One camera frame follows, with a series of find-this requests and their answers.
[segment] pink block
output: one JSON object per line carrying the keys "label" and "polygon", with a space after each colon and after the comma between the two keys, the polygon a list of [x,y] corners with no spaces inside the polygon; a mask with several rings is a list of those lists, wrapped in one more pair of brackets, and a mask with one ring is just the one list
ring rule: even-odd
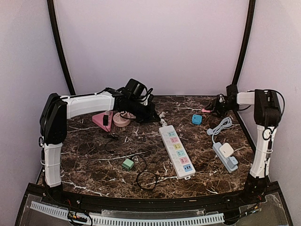
{"label": "pink block", "polygon": [[[107,114],[109,116],[109,123],[107,126],[103,125],[103,116]],[[96,114],[94,116],[92,116],[92,121],[99,126],[100,128],[102,128],[104,131],[106,132],[110,132],[111,131],[111,126],[112,126],[112,118],[113,118],[113,111],[109,111],[109,112],[103,112],[100,114]]]}
{"label": "pink block", "polygon": [[203,113],[210,113],[211,111],[210,111],[210,110],[206,110],[205,108],[203,108],[203,109],[202,109],[202,112],[203,112]]}

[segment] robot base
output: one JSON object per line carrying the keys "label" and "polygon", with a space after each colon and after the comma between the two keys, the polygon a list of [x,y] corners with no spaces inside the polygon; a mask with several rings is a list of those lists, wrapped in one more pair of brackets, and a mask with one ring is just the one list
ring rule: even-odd
{"label": "robot base", "polygon": [[245,187],[240,198],[246,203],[258,202],[258,195],[263,198],[267,190],[268,183],[266,178],[254,178],[250,173],[247,176]]}

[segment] small black object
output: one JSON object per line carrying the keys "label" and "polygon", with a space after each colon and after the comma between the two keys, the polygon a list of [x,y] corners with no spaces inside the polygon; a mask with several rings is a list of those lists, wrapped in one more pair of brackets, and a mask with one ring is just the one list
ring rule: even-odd
{"label": "small black object", "polygon": [[228,85],[226,90],[227,96],[219,94],[216,96],[216,99],[205,107],[206,110],[211,111],[213,116],[223,118],[227,115],[228,111],[237,111],[239,109],[239,105],[237,104],[237,85]]}
{"label": "small black object", "polygon": [[103,116],[103,125],[107,126],[109,124],[109,116],[107,114],[105,114]]}
{"label": "small black object", "polygon": [[57,145],[67,136],[67,103],[57,93],[48,97],[40,118],[40,132],[45,144]]}
{"label": "small black object", "polygon": [[276,92],[255,90],[254,119],[257,125],[278,126],[281,120],[281,110]]}
{"label": "small black object", "polygon": [[122,94],[128,98],[138,99],[146,87],[135,79],[130,79],[122,90]]}

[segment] wire bundle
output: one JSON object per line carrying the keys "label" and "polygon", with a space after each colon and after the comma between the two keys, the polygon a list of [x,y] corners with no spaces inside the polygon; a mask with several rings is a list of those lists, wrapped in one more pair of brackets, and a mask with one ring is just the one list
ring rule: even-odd
{"label": "wire bundle", "polygon": [[229,117],[224,118],[214,129],[208,129],[207,134],[212,136],[212,142],[215,144],[214,136],[218,135],[223,129],[229,129],[232,126],[232,120]]}

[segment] marble tabletop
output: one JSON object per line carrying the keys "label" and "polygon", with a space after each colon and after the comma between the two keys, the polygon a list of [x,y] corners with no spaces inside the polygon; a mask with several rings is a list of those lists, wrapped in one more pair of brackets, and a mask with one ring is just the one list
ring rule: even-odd
{"label": "marble tabletop", "polygon": [[[154,97],[158,114],[165,112],[168,125],[173,125],[195,167],[196,174],[190,180],[177,179],[169,160],[157,122],[139,124],[132,121],[125,128],[112,126],[117,141],[105,138],[107,132],[92,122],[94,114],[86,114],[68,120],[68,135],[62,147],[61,175],[63,189],[69,192],[115,198],[183,198],[210,194],[222,194],[241,190],[253,162],[254,154],[233,112],[233,126],[215,137],[221,143],[228,142],[235,150],[233,156],[239,162],[238,170],[228,173],[212,149],[208,128],[217,126],[221,119],[202,114],[213,97]],[[203,115],[201,125],[191,123],[193,114]],[[136,183],[137,174],[145,163],[134,156],[134,167],[127,171],[122,162],[133,154],[140,154],[147,162],[147,171],[158,175],[158,183],[152,191],[144,191]],[[152,174],[139,177],[146,188],[155,184]]]}

